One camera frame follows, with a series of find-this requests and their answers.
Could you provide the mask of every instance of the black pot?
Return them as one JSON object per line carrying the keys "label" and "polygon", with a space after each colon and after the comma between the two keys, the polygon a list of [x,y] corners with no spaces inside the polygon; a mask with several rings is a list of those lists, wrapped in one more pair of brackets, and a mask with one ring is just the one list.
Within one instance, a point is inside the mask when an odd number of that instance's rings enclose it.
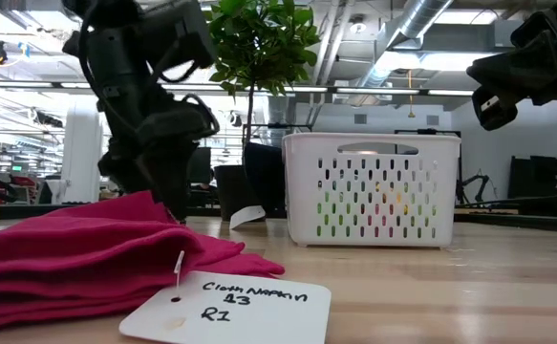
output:
{"label": "black pot", "polygon": [[247,206],[259,205],[241,165],[223,165],[214,168],[217,180],[221,218],[231,220],[231,215]]}

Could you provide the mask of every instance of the wooden table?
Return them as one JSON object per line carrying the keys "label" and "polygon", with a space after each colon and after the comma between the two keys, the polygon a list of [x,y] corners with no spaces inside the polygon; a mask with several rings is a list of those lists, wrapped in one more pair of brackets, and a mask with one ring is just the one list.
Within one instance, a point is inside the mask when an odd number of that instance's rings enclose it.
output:
{"label": "wooden table", "polygon": [[[298,247],[284,220],[189,225],[246,242],[285,279],[328,287],[327,343],[557,343],[557,232],[456,224],[454,245],[439,250]],[[118,333],[124,316],[10,327],[0,343],[148,343]]]}

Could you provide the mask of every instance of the cloth napkin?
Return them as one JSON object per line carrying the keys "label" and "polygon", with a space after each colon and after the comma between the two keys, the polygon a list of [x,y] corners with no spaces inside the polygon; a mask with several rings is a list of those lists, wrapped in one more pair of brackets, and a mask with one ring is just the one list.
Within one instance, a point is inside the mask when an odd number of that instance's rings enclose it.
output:
{"label": "cloth napkin", "polygon": [[0,326],[126,312],[191,270],[272,277],[243,243],[174,223],[141,192],[57,210],[0,231]]}

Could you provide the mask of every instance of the white paper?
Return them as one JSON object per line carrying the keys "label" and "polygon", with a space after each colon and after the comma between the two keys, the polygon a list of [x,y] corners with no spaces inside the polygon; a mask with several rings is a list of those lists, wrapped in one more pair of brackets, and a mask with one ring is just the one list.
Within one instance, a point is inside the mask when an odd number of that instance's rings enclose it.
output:
{"label": "white paper", "polygon": [[125,318],[125,335],[179,344],[322,344],[331,292],[270,278],[194,271]]}
{"label": "white paper", "polygon": [[247,206],[231,215],[229,229],[233,229],[248,221],[260,219],[264,216],[266,216],[266,212],[260,205]]}

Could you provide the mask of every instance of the basket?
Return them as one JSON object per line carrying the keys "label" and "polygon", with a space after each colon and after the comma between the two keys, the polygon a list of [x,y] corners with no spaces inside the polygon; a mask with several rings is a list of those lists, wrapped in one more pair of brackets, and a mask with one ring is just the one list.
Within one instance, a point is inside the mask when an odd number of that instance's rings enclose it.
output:
{"label": "basket", "polygon": [[300,246],[446,247],[461,139],[284,137],[289,233]]}

